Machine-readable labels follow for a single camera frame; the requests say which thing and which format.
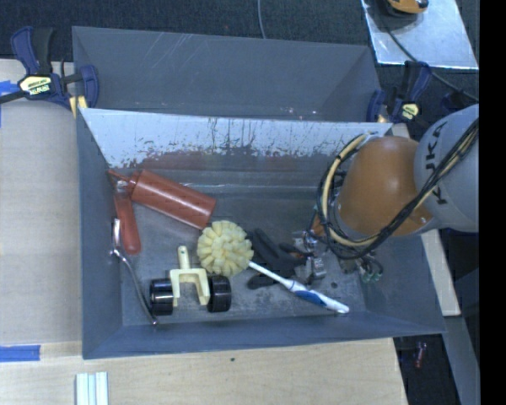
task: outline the red handle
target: red handle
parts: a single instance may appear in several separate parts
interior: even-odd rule
[[[114,199],[116,215],[120,220],[121,246],[127,254],[137,255],[141,251],[141,238],[138,234],[132,200],[125,192],[115,192]]]

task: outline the gray bin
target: gray bin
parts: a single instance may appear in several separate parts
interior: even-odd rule
[[[125,174],[146,168],[194,187],[217,199],[212,220],[292,243],[335,154],[357,134],[382,135],[390,125],[364,122],[378,85],[367,47],[87,28],[73,36],[76,64],[94,64],[101,83],[98,107],[77,119],[85,359],[444,331],[417,236],[377,250],[385,266],[378,283],[364,284],[334,256],[325,259],[328,274],[315,289],[349,305],[345,316],[280,285],[247,289],[254,273],[246,270],[231,278],[229,311],[207,312],[184,284],[173,315],[150,325],[128,271],[109,255],[116,216],[109,167]],[[204,53],[199,44],[207,42]],[[139,65],[150,82],[130,84]],[[148,296],[151,279],[178,267],[178,245],[198,264],[200,231],[142,205],[135,214],[143,251],[130,261]]]

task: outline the black wheel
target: black wheel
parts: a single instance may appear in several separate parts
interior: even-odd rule
[[[230,309],[230,281],[222,275],[208,278],[210,287],[210,300],[207,304],[208,312],[226,312]]]
[[[172,315],[173,299],[170,279],[154,279],[150,282],[150,310],[154,316]]]

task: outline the yellow sponge ball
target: yellow sponge ball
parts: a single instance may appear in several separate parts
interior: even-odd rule
[[[237,224],[228,220],[213,222],[202,231],[196,254],[210,273],[234,276],[249,266],[253,257],[251,242]]]

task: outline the red cylinder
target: red cylinder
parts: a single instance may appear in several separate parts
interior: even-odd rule
[[[115,192],[116,215],[120,220],[121,245],[129,255],[137,255],[141,251],[141,238],[138,233],[137,221],[133,212],[132,200],[126,192]]]
[[[216,199],[148,170],[135,171],[127,191],[141,203],[180,222],[203,230],[216,207]]]

